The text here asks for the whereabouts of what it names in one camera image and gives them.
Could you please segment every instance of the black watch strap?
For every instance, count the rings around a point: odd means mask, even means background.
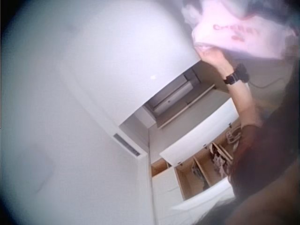
[[[243,64],[239,64],[236,67],[234,73],[230,74],[229,76],[226,77],[226,79],[224,80],[224,83],[232,85],[239,80],[243,81],[244,83],[247,83],[249,81],[249,75]]]

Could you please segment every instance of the white cabinet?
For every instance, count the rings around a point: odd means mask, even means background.
[[[176,214],[172,207],[183,202],[174,167],[152,178],[154,204],[158,220]]]
[[[160,156],[172,166],[177,166],[211,143],[237,118],[238,114],[230,98],[188,134],[162,151]]]
[[[229,106],[232,104],[230,101],[231,99],[222,105],[224,111],[220,111],[220,115],[217,116],[220,117],[227,112],[227,115],[223,115],[222,118],[232,118],[228,113],[231,109]],[[217,131],[214,128],[218,126],[212,126],[212,131],[206,133],[206,137],[211,136],[207,145],[209,146],[211,142],[221,145],[232,156],[234,144],[227,143],[225,134],[227,131],[235,130],[240,125],[240,121],[238,119],[232,121],[230,127],[222,121],[219,123],[223,124],[219,126],[222,130]],[[184,157],[188,159],[182,161],[180,165],[169,168],[156,165],[157,168],[162,169],[161,173],[152,178],[158,224],[177,224],[179,221],[182,224],[193,224],[218,201],[234,197],[228,178],[222,179],[220,173],[215,170],[209,148],[200,147],[195,154],[189,153]],[[205,187],[203,180],[193,173],[195,165],[207,181],[208,188]]]
[[[229,94],[210,90],[170,124],[149,129],[151,163],[163,158],[177,166],[212,142],[237,118]]]

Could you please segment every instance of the open shelf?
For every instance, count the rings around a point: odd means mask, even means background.
[[[203,191],[204,182],[192,173],[192,166],[196,164],[193,157],[175,167],[178,183],[184,200]]]
[[[166,161],[164,161],[163,158],[161,158],[160,160],[156,161],[155,163],[153,163],[151,165],[152,177],[160,174],[161,172],[165,171],[169,167],[170,167],[170,164],[168,164]]]

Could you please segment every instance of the white wall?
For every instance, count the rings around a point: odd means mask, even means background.
[[[188,37],[159,3],[134,0],[103,7],[64,57],[83,92],[118,126],[197,61]]]
[[[136,110],[135,116],[147,129],[156,124],[156,121],[153,119],[153,117],[143,107],[140,107],[138,110]]]
[[[149,152],[149,131],[135,114],[125,120],[120,129],[144,151]]]
[[[1,197],[20,224],[141,224],[138,161],[91,118],[57,69],[102,6],[33,2],[2,40]],[[43,174],[50,178],[36,193]]]

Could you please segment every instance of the air vent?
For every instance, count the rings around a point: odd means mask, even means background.
[[[125,148],[127,148],[132,154],[134,154],[135,156],[140,155],[140,153],[135,150],[130,144],[128,144],[120,135],[115,134],[113,137],[117,139],[117,141],[120,142]]]

